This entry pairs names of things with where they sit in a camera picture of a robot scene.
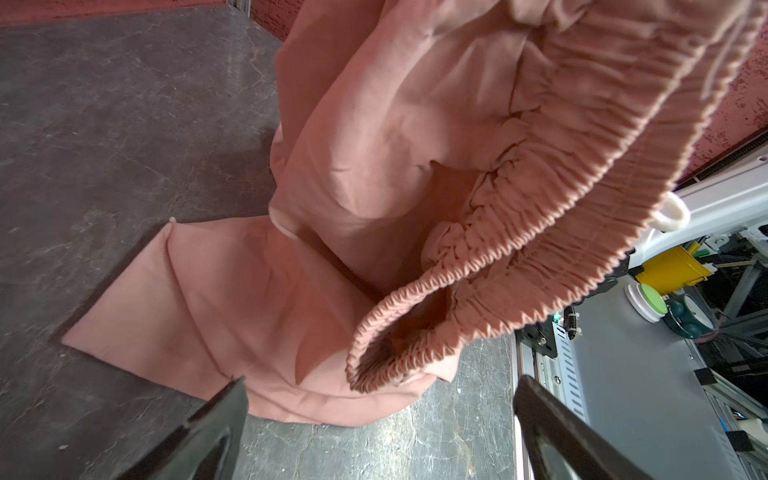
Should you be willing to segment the pink shorts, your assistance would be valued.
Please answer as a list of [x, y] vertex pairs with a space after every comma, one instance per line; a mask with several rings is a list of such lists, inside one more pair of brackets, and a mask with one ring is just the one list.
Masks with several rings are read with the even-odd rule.
[[364, 426], [582, 299], [652, 223], [763, 1], [308, 1], [265, 216], [166, 224], [63, 337], [252, 415]]

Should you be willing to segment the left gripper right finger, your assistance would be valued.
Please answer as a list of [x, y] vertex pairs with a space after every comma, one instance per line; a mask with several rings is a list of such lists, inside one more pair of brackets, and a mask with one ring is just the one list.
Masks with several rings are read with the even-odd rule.
[[513, 410], [535, 479], [647, 479], [533, 377], [522, 376]]

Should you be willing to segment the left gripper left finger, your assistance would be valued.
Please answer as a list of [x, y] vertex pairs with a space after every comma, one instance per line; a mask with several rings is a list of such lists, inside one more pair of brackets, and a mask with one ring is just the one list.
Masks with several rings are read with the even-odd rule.
[[234, 476], [248, 399], [244, 379], [229, 382], [121, 479], [231, 479]]

